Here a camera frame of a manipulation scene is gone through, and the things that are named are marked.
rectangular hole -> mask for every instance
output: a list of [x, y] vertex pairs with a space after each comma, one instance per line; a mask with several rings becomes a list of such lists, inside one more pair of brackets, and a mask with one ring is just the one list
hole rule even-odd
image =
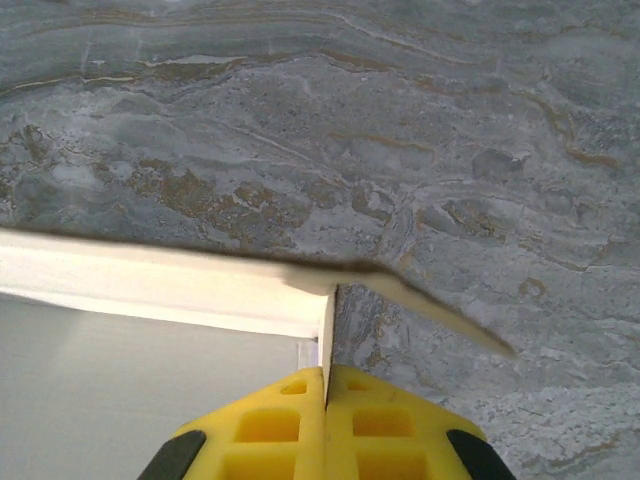
[[413, 435], [411, 415], [401, 408], [361, 408], [353, 414], [355, 437], [410, 437]]
[[294, 480], [292, 453], [230, 454], [224, 458], [220, 480]]
[[300, 414], [291, 409], [270, 408], [245, 413], [236, 442], [297, 442]]
[[359, 480], [425, 480], [421, 451], [371, 450], [358, 452]]
[[304, 380], [293, 382], [280, 390], [280, 393], [283, 395], [303, 395], [307, 393], [307, 382]]

gray marble surface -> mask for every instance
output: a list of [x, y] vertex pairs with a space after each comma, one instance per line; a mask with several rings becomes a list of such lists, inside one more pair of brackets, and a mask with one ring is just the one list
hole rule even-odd
[[355, 288], [339, 361], [519, 479], [637, 478], [637, 1], [0, 9], [1, 223], [384, 261], [521, 358]]

white wall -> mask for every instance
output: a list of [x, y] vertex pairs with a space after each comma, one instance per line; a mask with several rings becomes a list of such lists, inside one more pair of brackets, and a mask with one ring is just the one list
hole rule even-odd
[[135, 479], [183, 423], [297, 368], [298, 340], [0, 301], [0, 479]]

black rubber grip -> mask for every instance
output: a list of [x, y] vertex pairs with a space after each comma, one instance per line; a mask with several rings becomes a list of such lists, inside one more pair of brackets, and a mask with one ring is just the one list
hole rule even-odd
[[138, 480], [182, 480], [207, 441], [201, 430], [191, 430], [160, 447]]
[[491, 445], [468, 432], [449, 430], [447, 438], [471, 480], [516, 480]]

wood trim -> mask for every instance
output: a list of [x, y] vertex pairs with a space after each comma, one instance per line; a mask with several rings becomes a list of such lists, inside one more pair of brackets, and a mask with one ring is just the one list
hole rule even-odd
[[331, 384], [331, 367], [333, 366], [333, 331], [335, 328], [337, 289], [332, 293], [321, 324], [318, 335], [318, 364], [322, 367], [324, 378], [324, 404], [329, 399], [329, 387]]
[[318, 338], [333, 294], [281, 264], [0, 229], [0, 292], [78, 310]]

